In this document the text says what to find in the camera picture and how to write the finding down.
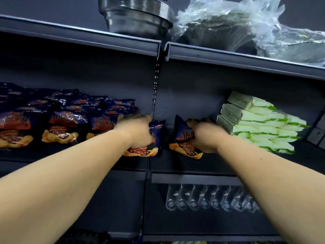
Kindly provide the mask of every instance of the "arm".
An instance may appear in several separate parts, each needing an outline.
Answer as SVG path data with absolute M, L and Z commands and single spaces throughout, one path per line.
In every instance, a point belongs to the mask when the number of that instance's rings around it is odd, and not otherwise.
M 151 117 L 122 119 L 114 130 L 0 179 L 0 243 L 53 244 L 83 212 L 129 147 L 152 142 Z
M 224 158 L 287 242 L 324 243 L 324 175 L 228 135 L 215 124 L 190 125 L 192 145 Z

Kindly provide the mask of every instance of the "person's left hand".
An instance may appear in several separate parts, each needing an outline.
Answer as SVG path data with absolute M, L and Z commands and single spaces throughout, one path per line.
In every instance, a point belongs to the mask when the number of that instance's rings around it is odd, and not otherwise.
M 141 148 L 153 142 L 154 137 L 149 133 L 151 116 L 146 115 L 119 115 L 114 131 L 125 137 L 129 147 Z

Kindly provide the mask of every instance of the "shelf lip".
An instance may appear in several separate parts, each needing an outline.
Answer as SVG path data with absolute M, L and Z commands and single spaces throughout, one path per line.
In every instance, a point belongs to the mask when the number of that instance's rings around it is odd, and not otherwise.
M 242 186 L 236 176 L 209 176 L 152 173 L 153 184 L 200 184 L 200 185 L 229 185 Z
M 90 45 L 158 57 L 160 40 L 132 37 L 0 14 L 0 32 Z
M 165 60 L 176 59 L 183 61 L 202 62 L 208 64 L 229 66 L 234 68 L 250 69 L 267 73 L 285 74 L 290 76 L 325 80 L 325 69 L 321 67 L 245 55 L 203 48 L 192 45 L 183 45 L 167 42 L 165 45 L 167 56 Z
M 19 163 L 10 161 L 0 161 L 0 173 L 11 173 L 22 167 L 25 167 L 29 163 Z M 127 171 L 127 170 L 110 170 L 107 174 L 110 179 L 118 180 L 145 180 L 146 172 L 144 171 Z
M 283 241 L 280 236 L 144 235 L 143 241 Z

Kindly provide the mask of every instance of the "clear plastic bag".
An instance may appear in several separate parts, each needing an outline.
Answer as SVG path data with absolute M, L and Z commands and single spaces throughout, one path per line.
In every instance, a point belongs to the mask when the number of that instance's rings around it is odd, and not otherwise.
M 270 33 L 284 6 L 280 0 L 191 0 L 178 12 L 173 41 L 207 48 L 236 51 L 255 34 Z
M 278 24 L 269 33 L 257 32 L 254 41 L 258 56 L 325 66 L 325 32 Z

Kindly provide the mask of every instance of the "stainless steel bowl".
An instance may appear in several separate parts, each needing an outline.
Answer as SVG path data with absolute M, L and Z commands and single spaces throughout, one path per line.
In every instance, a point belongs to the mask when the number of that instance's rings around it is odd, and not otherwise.
M 174 12 L 157 0 L 99 0 L 109 32 L 163 40 L 173 27 Z

